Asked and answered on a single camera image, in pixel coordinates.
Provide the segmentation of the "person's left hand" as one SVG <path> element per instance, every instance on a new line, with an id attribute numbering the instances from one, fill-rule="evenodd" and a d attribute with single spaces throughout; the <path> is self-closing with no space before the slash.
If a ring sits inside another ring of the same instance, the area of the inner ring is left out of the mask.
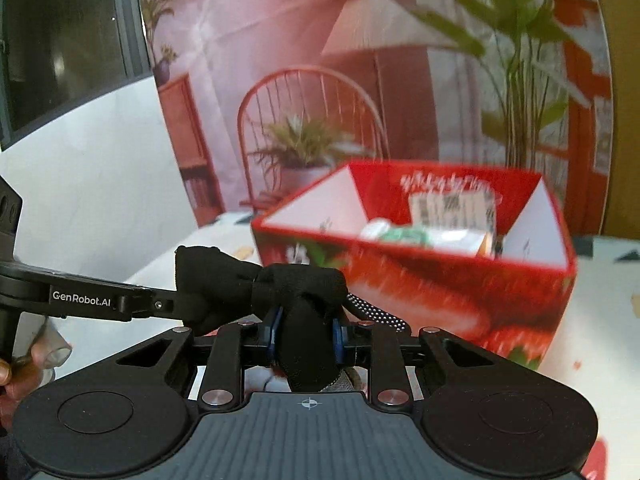
<path id="1" fill-rule="evenodd" d="M 54 371 L 62 366 L 72 353 L 72 347 L 51 325 L 47 325 L 22 362 L 10 365 L 1 361 L 1 427 L 9 430 L 13 415 L 29 393 L 47 384 Z"/>

